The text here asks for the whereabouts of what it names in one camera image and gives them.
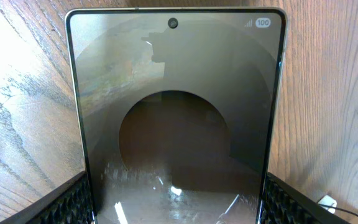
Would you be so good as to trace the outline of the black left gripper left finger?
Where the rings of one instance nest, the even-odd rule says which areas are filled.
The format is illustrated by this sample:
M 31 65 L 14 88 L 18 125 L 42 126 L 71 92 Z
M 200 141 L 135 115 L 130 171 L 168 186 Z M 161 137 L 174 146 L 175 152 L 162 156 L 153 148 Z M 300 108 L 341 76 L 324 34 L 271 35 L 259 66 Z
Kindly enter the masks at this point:
M 92 204 L 88 178 L 83 171 L 0 224 L 93 223 Z

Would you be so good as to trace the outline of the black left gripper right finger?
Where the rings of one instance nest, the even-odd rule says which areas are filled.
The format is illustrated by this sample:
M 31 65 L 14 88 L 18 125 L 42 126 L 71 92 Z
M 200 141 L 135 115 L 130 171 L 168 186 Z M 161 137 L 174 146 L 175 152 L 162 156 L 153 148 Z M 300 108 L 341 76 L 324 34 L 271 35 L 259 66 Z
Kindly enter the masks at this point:
M 268 173 L 265 179 L 259 222 L 348 224 L 271 173 Z

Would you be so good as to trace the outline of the Galaxy S25 Ultra smartphone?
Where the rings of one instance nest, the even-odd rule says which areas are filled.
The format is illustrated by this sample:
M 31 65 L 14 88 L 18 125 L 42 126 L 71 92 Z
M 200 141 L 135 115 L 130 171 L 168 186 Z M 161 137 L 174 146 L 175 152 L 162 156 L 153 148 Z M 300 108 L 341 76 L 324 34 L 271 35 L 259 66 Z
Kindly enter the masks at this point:
M 258 223 L 287 15 L 276 7 L 65 17 L 96 223 Z

